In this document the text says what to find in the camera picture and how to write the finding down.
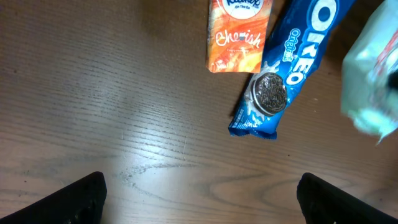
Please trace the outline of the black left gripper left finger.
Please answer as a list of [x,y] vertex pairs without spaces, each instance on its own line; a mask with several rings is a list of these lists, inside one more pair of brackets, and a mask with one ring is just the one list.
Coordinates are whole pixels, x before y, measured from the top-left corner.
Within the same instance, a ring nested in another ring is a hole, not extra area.
[[1,224],[100,224],[106,195],[104,175],[96,171],[1,218]]

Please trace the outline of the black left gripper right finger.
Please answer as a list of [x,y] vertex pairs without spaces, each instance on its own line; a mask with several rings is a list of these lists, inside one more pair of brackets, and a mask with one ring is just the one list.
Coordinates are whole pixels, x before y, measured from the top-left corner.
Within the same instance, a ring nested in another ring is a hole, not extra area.
[[306,172],[297,200],[307,224],[397,224],[397,219]]

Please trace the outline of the mint green wipes pack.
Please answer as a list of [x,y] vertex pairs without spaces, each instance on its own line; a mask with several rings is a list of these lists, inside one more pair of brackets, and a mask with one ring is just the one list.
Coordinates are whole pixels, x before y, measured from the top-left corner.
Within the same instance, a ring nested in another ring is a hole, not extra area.
[[380,141],[397,129],[397,1],[371,14],[342,64],[341,113]]

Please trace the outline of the blue Oreo cookie pack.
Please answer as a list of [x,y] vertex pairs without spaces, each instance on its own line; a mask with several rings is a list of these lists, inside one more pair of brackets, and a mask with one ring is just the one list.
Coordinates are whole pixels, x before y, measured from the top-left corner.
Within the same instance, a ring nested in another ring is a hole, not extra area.
[[266,40],[260,72],[243,92],[228,130],[276,139],[284,111],[319,68],[332,30],[355,0],[293,0]]

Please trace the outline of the orange snack packet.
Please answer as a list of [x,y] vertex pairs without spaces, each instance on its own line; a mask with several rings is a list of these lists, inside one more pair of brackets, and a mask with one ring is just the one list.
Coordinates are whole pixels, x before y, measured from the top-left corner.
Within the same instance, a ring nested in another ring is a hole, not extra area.
[[210,0],[206,67],[258,73],[272,0]]

